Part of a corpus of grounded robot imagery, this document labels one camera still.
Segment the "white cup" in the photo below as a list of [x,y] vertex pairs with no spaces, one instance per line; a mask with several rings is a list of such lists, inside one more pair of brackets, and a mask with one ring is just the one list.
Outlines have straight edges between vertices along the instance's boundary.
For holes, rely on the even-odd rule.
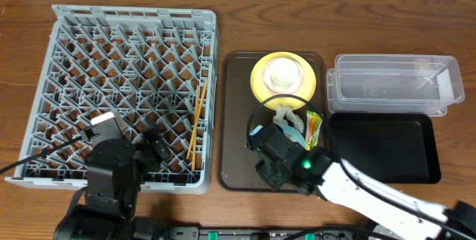
[[276,58],[269,64],[269,76],[271,83],[278,88],[288,88],[299,77],[297,63],[289,58]]

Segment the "wooden chopstick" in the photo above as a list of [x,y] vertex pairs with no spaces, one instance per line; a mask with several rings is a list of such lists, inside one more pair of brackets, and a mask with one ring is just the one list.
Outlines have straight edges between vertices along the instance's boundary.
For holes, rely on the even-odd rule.
[[191,164],[191,169],[192,171],[195,170],[195,161],[196,161],[196,130],[197,130],[197,124],[198,124],[198,110],[199,110],[199,90],[200,87],[199,85],[196,86],[196,104],[195,104],[195,114],[194,114],[194,127],[193,127],[193,134],[192,134],[192,151],[191,151],[191,157],[192,157],[192,164]]
[[[200,94],[200,100],[199,100],[199,110],[198,110],[199,119],[200,119],[200,115],[202,113],[202,107],[203,107],[204,102],[205,102],[205,95],[206,95],[207,88],[208,88],[208,80],[205,80],[205,84],[203,86],[202,92]],[[191,146],[189,147],[189,150],[188,150],[188,153],[187,153],[187,158],[191,157],[191,151],[192,151],[191,149],[192,149],[192,138],[191,138]]]

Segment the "light blue bowl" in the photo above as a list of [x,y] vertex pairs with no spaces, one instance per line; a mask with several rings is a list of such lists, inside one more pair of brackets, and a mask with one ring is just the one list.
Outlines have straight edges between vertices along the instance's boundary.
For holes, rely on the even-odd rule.
[[259,150],[267,150],[267,151],[274,151],[274,152],[281,152],[285,149],[297,149],[300,147],[301,149],[306,149],[306,144],[303,135],[291,126],[279,126],[286,137],[285,143],[279,143],[274,148],[266,148],[263,147]]

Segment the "yellow green snack wrapper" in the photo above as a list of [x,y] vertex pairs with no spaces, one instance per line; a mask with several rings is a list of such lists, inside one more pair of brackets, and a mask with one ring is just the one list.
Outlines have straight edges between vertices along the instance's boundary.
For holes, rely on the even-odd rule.
[[318,145],[321,124],[322,118],[318,113],[313,111],[306,112],[305,144],[308,151]]

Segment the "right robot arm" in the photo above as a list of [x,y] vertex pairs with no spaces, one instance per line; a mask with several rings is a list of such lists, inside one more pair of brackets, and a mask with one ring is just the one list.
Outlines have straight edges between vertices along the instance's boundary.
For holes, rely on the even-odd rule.
[[261,156],[257,173],[274,191],[290,184],[301,194],[355,210],[403,239],[475,238],[475,208],[462,201],[449,209],[419,200],[333,153],[307,151],[279,131],[248,136],[248,147]]

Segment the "white tissue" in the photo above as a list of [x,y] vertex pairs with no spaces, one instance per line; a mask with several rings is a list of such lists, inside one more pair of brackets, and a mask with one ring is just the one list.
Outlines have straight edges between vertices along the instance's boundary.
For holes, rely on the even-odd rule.
[[278,105],[276,107],[276,115],[273,116],[272,121],[276,125],[288,126],[289,123],[298,130],[300,133],[303,133],[304,122],[303,120],[295,114],[289,107],[283,107]]

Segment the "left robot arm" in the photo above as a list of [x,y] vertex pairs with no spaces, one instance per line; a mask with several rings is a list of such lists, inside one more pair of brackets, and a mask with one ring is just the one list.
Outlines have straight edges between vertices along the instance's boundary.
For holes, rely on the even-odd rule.
[[162,221],[136,216],[145,175],[171,155],[157,126],[149,126],[138,143],[112,124],[88,127],[93,143],[86,157],[87,186],[75,192],[55,239],[169,239]]

